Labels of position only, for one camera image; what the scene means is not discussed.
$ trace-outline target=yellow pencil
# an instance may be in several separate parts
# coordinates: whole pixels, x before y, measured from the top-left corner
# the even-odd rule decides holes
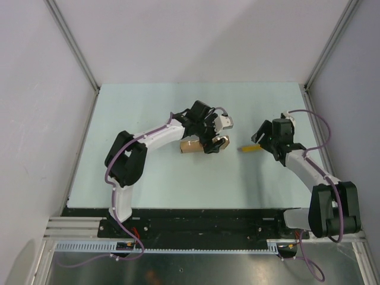
[[[240,151],[243,151],[244,153],[250,152],[250,151],[257,151],[257,150],[262,150],[260,145],[247,145],[245,147],[239,148]]]

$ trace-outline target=white robotic arm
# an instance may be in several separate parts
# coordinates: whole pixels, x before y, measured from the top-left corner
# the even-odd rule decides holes
[[[293,142],[295,120],[281,114],[265,121],[252,141],[270,152],[276,161],[294,172],[312,193],[309,208],[284,212],[291,229],[311,230],[318,237],[356,233],[361,229],[357,189],[352,182],[341,182],[317,165],[306,148]]]
[[[124,222],[132,215],[133,187],[143,173],[148,153],[190,135],[199,137],[205,153],[218,153],[225,140],[223,138],[213,141],[213,139],[223,129],[232,127],[233,121],[228,114],[217,115],[215,108],[196,101],[191,109],[172,114],[167,124],[152,131],[135,135],[126,131],[121,132],[116,137],[105,161],[111,182],[116,185],[113,189],[116,191],[114,208],[109,209],[111,216],[115,218],[113,215],[115,210],[119,221]]]

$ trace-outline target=cable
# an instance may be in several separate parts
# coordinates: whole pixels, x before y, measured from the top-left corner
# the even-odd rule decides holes
[[[319,114],[313,112],[313,111],[309,111],[309,110],[306,110],[306,109],[298,109],[298,110],[292,110],[292,111],[289,111],[288,113],[291,114],[291,113],[297,113],[297,112],[306,112],[306,113],[310,113],[310,114],[313,114],[314,116],[316,116],[317,118],[319,118],[321,121],[323,121],[323,123],[325,123],[326,127],[327,127],[327,130],[328,130],[328,136],[327,136],[327,140],[325,142],[323,142],[321,145],[317,146],[317,147],[311,147],[311,148],[308,148],[307,150],[305,150],[305,152],[303,153],[303,157],[306,157],[307,153],[311,150],[319,150],[323,147],[325,147],[329,141],[330,141],[330,138],[331,138],[331,128],[330,128],[330,125],[328,124],[328,122]]]
[[[214,111],[216,111],[216,110],[221,110],[221,111],[223,111],[223,116],[228,116],[228,113],[225,110],[225,108],[223,108],[223,107],[216,107],[216,108],[214,108]]]
[[[81,267],[81,266],[83,266],[83,265],[86,265],[86,264],[88,264],[88,263],[90,263],[90,262],[92,262],[92,261],[94,261],[94,260],[97,260],[97,259],[99,259],[99,258],[103,258],[103,257],[112,257],[112,255],[110,255],[110,254],[101,254],[101,255],[94,256],[94,257],[92,257],[92,258],[90,258],[90,259],[88,259],[88,260],[86,260],[86,261],[81,262],[81,263],[72,264],[72,265],[65,265],[65,264],[62,264],[62,263],[58,260],[58,258],[55,258],[54,261],[55,261],[55,263],[56,263],[58,266],[60,266],[60,267],[64,267],[64,268],[77,268],[77,267]]]
[[[325,274],[323,273],[321,267],[319,267],[314,261],[310,260],[309,258],[307,258],[305,256],[305,252],[303,251],[303,245],[302,245],[302,235],[303,235],[303,232],[301,232],[300,236],[299,236],[299,245],[300,245],[300,248],[301,248],[301,252],[302,252],[302,255],[303,256],[294,256],[294,257],[288,257],[288,258],[284,258],[282,257],[280,254],[278,254],[277,256],[279,258],[281,258],[282,261],[284,260],[291,260],[291,259],[296,259],[296,260],[303,260],[305,263],[306,263],[306,266],[308,267],[309,271],[311,272],[311,274],[313,275],[313,277],[315,279],[317,279],[319,282],[323,283],[326,278],[325,278]],[[320,273],[321,273],[321,278],[319,278],[317,276],[317,274],[315,273],[315,270],[312,268],[312,266],[314,266]]]
[[[327,127],[327,130],[328,130],[328,137],[327,137],[327,140],[322,143],[321,145],[317,146],[317,147],[311,147],[311,148],[308,148],[306,149],[302,156],[305,158],[305,160],[320,174],[323,176],[323,178],[332,186],[332,189],[334,190],[334,193],[335,193],[335,199],[337,201],[337,204],[338,204],[338,215],[339,215],[339,236],[338,236],[338,239],[334,239],[333,237],[329,236],[328,238],[335,242],[335,243],[339,243],[342,241],[342,238],[343,238],[343,235],[344,235],[344,220],[343,220],[343,208],[342,208],[342,202],[341,202],[341,199],[340,199],[340,196],[339,196],[339,192],[338,192],[338,189],[336,187],[336,185],[334,184],[334,182],[331,180],[331,178],[328,176],[327,173],[324,172],[323,169],[321,169],[316,163],[314,163],[309,157],[307,157],[307,153],[308,151],[311,151],[311,150],[319,150],[323,147],[325,147],[330,139],[331,139],[331,128],[330,128],[330,125],[328,124],[328,122],[319,114],[313,112],[313,111],[309,111],[309,110],[305,110],[305,109],[298,109],[298,110],[292,110],[292,111],[289,111],[289,113],[297,113],[297,112],[306,112],[306,113],[310,113],[310,114],[313,114],[314,116],[316,116],[317,118],[319,118],[321,121],[323,121],[323,123],[325,123],[326,127]]]
[[[92,262],[92,261],[94,261],[94,260],[97,260],[97,259],[99,259],[99,258],[103,258],[103,257],[114,257],[114,258],[116,258],[116,261],[118,261],[118,260],[135,260],[135,259],[137,259],[137,258],[139,258],[139,257],[141,257],[141,256],[143,255],[143,253],[144,253],[144,251],[145,251],[145,247],[144,247],[143,243],[140,241],[140,235],[138,234],[136,228],[134,229],[134,232],[135,232],[136,235],[134,235],[133,233],[131,233],[129,230],[127,230],[127,229],[123,226],[123,224],[121,223],[121,221],[119,220],[119,218],[118,218],[118,216],[117,216],[117,214],[116,214],[116,207],[115,207],[115,202],[116,202],[116,201],[115,201],[115,200],[116,200],[116,194],[115,194],[115,192],[116,192],[116,191],[114,190],[114,189],[116,189],[116,184],[113,183],[112,181],[110,181],[110,180],[108,179],[108,176],[109,176],[109,173],[110,173],[110,170],[111,170],[112,166],[115,164],[115,161],[119,158],[119,156],[120,156],[122,153],[124,153],[124,151],[125,151],[125,150],[126,150],[131,144],[133,144],[134,142],[136,142],[136,141],[138,141],[138,140],[144,138],[145,136],[153,135],[153,134],[155,134],[156,132],[159,132],[159,131],[161,131],[162,129],[165,129],[166,126],[167,126],[168,124],[171,123],[172,118],[173,118],[173,113],[171,112],[171,113],[170,113],[170,118],[169,118],[168,122],[167,122],[165,125],[163,125],[163,126],[157,128],[157,129],[154,129],[154,130],[152,130],[152,131],[150,131],[150,132],[147,132],[146,134],[142,134],[142,135],[140,135],[139,137],[134,138],[133,140],[131,140],[131,141],[129,141],[128,143],[126,143],[126,144],[125,144],[125,145],[124,145],[124,146],[123,146],[123,147],[122,147],[122,148],[116,153],[116,155],[113,157],[113,159],[112,159],[111,162],[109,163],[109,165],[108,165],[108,167],[107,167],[106,174],[105,174],[105,176],[104,176],[104,180],[105,180],[105,182],[106,182],[107,184],[112,185],[112,190],[113,190],[113,191],[112,191],[112,211],[113,211],[113,216],[114,216],[116,222],[118,223],[119,227],[121,227],[122,230],[123,230],[124,232],[126,232],[127,234],[129,234],[132,238],[134,238],[134,239],[138,242],[138,244],[139,244],[140,247],[141,247],[141,252],[140,252],[138,255],[133,256],[133,257],[129,257],[129,258],[121,257],[121,256],[117,256],[117,255],[114,255],[114,254],[101,254],[101,255],[94,256],[94,257],[92,257],[92,258],[90,258],[90,259],[88,259],[88,260],[86,260],[86,261],[81,262],[81,263],[73,264],[73,265],[65,265],[65,264],[62,264],[57,258],[55,258],[55,262],[57,263],[57,265],[59,265],[60,267],[64,267],[64,268],[77,268],[77,267],[81,267],[81,266],[83,266],[83,265],[86,265],[86,264],[88,264],[88,263],[90,263],[90,262]]]
[[[136,141],[138,141],[138,140],[144,138],[145,136],[153,135],[153,134],[155,134],[156,132],[159,132],[159,131],[165,129],[165,128],[167,127],[167,125],[171,123],[172,118],[173,118],[173,113],[171,112],[171,113],[170,113],[170,118],[169,118],[168,122],[167,122],[165,125],[163,125],[163,126],[157,128],[157,129],[154,129],[154,130],[152,130],[152,131],[150,131],[150,132],[147,132],[146,134],[142,134],[142,135],[140,135],[139,137],[136,137],[136,138],[134,138],[134,139],[131,140],[131,141],[128,141],[128,142],[127,142],[127,143],[126,143],[126,144],[125,144],[125,145],[124,145],[124,146],[123,146],[123,147],[122,147],[122,148],[116,153],[116,155],[113,157],[113,159],[111,160],[111,162],[109,163],[109,165],[108,165],[108,167],[107,167],[107,171],[106,171],[106,174],[105,174],[105,176],[104,176],[104,181],[105,181],[107,184],[112,185],[112,189],[113,189],[113,191],[112,191],[112,212],[113,212],[113,217],[114,217],[114,219],[116,220],[116,222],[117,222],[117,224],[119,225],[119,227],[121,227],[122,230],[123,230],[124,232],[126,232],[126,233],[129,234],[132,238],[134,238],[134,239],[138,242],[138,244],[140,245],[140,247],[141,247],[141,252],[140,252],[137,256],[133,256],[133,257],[130,257],[130,258],[122,258],[122,257],[120,257],[119,259],[121,259],[121,260],[135,260],[135,259],[139,258],[141,255],[144,254],[145,247],[144,247],[143,243],[140,241],[140,239],[139,239],[138,237],[136,237],[133,233],[131,233],[129,230],[127,230],[127,229],[123,226],[123,224],[121,223],[121,221],[119,220],[118,215],[116,214],[116,207],[115,207],[115,205],[116,205],[116,191],[115,191],[115,189],[116,189],[116,184],[113,183],[111,180],[109,180],[109,179],[108,179],[108,176],[109,176],[109,174],[110,174],[110,171],[111,171],[112,166],[115,164],[115,161],[119,158],[119,156],[120,156],[122,153],[124,153],[124,151],[125,151],[125,150],[126,150],[131,144],[133,144],[134,142],[136,142]]]
[[[314,278],[317,279],[319,282],[324,282],[324,281],[326,280],[326,278],[325,278],[325,274],[323,273],[323,271],[321,270],[321,268],[320,268],[318,265],[316,265],[313,261],[311,261],[309,258],[307,258],[306,255],[305,255],[305,251],[303,250],[303,244],[302,244],[302,235],[303,235],[304,232],[305,232],[305,231],[303,230],[303,231],[301,232],[301,234],[299,235],[299,246],[300,246],[300,248],[301,248],[301,252],[302,252],[303,257],[298,257],[298,258],[296,258],[296,259],[302,259],[302,260],[304,260],[305,263],[306,263],[306,266],[308,267],[309,271],[310,271],[311,274],[314,276]],[[316,275],[314,269],[312,268],[312,265],[314,265],[314,267],[315,267],[316,269],[318,269],[318,271],[319,271],[319,272],[321,273],[321,275],[322,275],[322,278],[319,278],[319,277]]]
[[[298,232],[296,230],[294,231],[294,235],[296,236],[296,241],[295,242],[290,243],[288,245],[277,245],[277,247],[278,248],[291,248],[293,246],[297,246],[299,244],[299,241],[298,241],[299,240],[299,234],[298,234]]]
[[[311,160],[309,157],[305,157],[305,160],[320,174],[324,177],[324,179],[332,186],[332,189],[335,193],[335,199],[337,200],[338,204],[338,215],[339,215],[339,236],[338,239],[334,239],[333,237],[329,236],[328,238],[335,242],[340,243],[342,241],[343,235],[344,235],[344,220],[343,220],[343,206],[342,202],[339,196],[338,189],[334,182],[331,180],[331,178],[316,164],[313,160]]]

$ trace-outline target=white connector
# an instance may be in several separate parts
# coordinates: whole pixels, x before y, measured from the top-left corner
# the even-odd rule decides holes
[[[294,117],[290,116],[289,111],[284,111],[283,115],[285,116],[286,119],[289,119],[292,122],[293,127],[296,128],[296,120]]]
[[[231,129],[233,127],[232,118],[229,116],[218,116],[215,121],[215,132],[219,134],[222,129]]]

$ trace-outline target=gray wall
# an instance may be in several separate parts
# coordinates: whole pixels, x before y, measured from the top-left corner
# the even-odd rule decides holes
[[[99,84],[306,81],[349,0],[57,0]]]
[[[42,0],[1,1],[0,37],[0,284],[20,285],[62,202],[94,92]]]
[[[311,88],[331,123],[330,154],[358,188],[363,227],[380,267],[380,1],[364,0]]]

